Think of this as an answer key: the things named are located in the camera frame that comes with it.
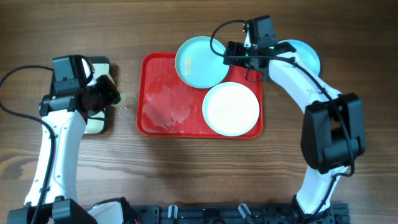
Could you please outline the green yellow sponge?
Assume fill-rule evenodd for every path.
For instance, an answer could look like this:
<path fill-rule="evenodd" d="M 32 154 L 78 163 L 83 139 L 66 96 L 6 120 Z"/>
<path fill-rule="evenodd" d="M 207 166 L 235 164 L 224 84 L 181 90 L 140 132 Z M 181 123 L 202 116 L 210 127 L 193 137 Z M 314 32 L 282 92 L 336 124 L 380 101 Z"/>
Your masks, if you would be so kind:
<path fill-rule="evenodd" d="M 125 92 L 121 91 L 119 93 L 119 96 L 115 99 L 115 101 L 111 104 L 113 107 L 118 107 L 124 104 L 126 100 L 126 94 Z"/>

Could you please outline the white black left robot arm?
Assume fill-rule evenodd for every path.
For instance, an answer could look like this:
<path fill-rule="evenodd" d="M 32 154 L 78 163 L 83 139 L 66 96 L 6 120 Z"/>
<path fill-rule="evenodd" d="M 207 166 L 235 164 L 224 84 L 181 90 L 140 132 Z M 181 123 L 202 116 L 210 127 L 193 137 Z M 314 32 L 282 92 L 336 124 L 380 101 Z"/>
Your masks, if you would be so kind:
<path fill-rule="evenodd" d="M 109 74 L 94 85 L 68 93 L 77 106 L 57 106 L 58 96 L 47 95 L 43 108 L 43 136 L 34 183 L 23 208 L 11 210 L 8 223 L 137 223 L 139 217 L 124 197 L 99 202 L 85 210 L 77 202 L 78 151 L 87 118 L 118 101 L 120 94 Z"/>

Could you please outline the light blue plate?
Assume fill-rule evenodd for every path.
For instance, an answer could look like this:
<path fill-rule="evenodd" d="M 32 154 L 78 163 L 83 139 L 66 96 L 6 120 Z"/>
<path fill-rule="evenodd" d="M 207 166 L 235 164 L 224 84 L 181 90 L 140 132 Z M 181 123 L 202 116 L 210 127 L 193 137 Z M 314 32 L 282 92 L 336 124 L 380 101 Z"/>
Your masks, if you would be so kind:
<path fill-rule="evenodd" d="M 300 40 L 287 39 L 278 41 L 279 44 L 288 42 L 296 49 L 299 58 L 315 75 L 319 76 L 321 72 L 321 61 L 316 51 L 311 46 Z"/>
<path fill-rule="evenodd" d="M 211 88 L 227 76 L 229 65 L 210 47 L 210 37 L 198 36 L 184 42 L 175 57 L 180 79 L 194 88 Z"/>

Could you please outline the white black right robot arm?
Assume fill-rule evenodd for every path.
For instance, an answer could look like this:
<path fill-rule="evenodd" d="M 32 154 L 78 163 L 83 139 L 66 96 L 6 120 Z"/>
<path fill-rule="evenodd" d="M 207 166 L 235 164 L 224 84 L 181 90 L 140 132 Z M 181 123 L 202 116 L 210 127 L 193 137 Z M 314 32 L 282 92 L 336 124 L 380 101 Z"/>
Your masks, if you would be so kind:
<path fill-rule="evenodd" d="M 325 217 L 342 177 L 352 177 L 355 159 L 365 151 L 362 101 L 342 94 L 320 78 L 316 51 L 299 40 L 265 46 L 229 41 L 224 63 L 261 72 L 281 86 L 303 111 L 300 147 L 307 171 L 292 200 L 295 217 L 310 222 Z"/>

